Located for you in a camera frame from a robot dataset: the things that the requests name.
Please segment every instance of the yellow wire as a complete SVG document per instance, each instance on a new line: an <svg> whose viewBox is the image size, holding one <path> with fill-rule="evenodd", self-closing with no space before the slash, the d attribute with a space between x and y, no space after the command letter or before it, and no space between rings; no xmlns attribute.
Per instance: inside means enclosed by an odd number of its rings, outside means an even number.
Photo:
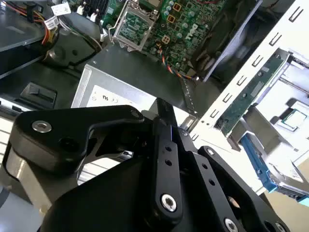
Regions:
<svg viewBox="0 0 309 232"><path fill-rule="evenodd" d="M43 18L43 16L42 16L42 15L40 15L38 12L36 12L36 11L33 11L33 12L34 12L34 13L36 13L36 14L37 14L37 16L38 16L38 17L40 17L40 19L41 19L41 20L45 21L45 19Z"/></svg>
<svg viewBox="0 0 309 232"><path fill-rule="evenodd" d="M49 42L53 41L56 31L57 31L57 27L53 31L50 32L49 39L48 39Z"/></svg>

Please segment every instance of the capacitor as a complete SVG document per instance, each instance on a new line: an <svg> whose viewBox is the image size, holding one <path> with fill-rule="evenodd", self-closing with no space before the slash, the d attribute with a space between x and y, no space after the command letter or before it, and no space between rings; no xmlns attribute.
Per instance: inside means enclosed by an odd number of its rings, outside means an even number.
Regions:
<svg viewBox="0 0 309 232"><path fill-rule="evenodd" d="M189 12L189 16L190 16L190 17L194 17L194 16L195 16L194 11L190 11L190 12Z"/></svg>

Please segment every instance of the motherboard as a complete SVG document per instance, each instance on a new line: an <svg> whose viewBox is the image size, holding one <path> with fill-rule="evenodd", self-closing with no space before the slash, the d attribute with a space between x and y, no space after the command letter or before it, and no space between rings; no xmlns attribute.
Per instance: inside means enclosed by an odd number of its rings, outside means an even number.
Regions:
<svg viewBox="0 0 309 232"><path fill-rule="evenodd" d="M103 28L128 51L161 59L181 74L203 43L227 0L110 0Z"/></svg>

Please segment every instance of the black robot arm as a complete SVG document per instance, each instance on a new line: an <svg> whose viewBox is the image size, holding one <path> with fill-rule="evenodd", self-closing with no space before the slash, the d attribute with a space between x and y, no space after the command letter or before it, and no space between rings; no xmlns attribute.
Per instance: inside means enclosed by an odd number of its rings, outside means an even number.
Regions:
<svg viewBox="0 0 309 232"><path fill-rule="evenodd" d="M124 151L133 157L77 186L84 164ZM22 113L3 163L46 213L41 232L289 232L161 99L152 120L130 106Z"/></svg>

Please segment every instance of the green circuit board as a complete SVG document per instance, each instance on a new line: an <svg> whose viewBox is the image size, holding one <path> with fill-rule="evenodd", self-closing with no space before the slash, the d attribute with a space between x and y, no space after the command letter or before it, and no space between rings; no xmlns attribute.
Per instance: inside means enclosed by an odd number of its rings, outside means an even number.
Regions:
<svg viewBox="0 0 309 232"><path fill-rule="evenodd" d="M196 0L164 1L143 51L158 56L156 43L161 43L167 63L186 74L190 69L188 61L206 38L224 3L225 0L218 4L200 4ZM181 6L179 11L174 9L176 4ZM168 44L162 43L166 36L169 37Z"/></svg>
<svg viewBox="0 0 309 232"><path fill-rule="evenodd" d="M227 136L232 131L258 93L272 79L283 63L282 59L272 56L222 114L217 124L224 136Z"/></svg>
<svg viewBox="0 0 309 232"><path fill-rule="evenodd" d="M159 17L142 52L159 59L156 44L160 43L167 63L180 73L186 74L190 70L188 62L207 37L226 1L221 0L217 4L201 4L197 0L164 0L156 8L149 0L140 0L140 7L143 10L149 12L158 9L159 11ZM103 17L104 28L114 26L124 4L125 0L110 0ZM125 26L121 27L122 36L134 43L141 41L147 26L147 23L137 18L132 15L130 20L126 20Z"/></svg>
<svg viewBox="0 0 309 232"><path fill-rule="evenodd" d="M149 24L133 13L127 13L125 21L125 25L120 28L119 35L140 45Z"/></svg>

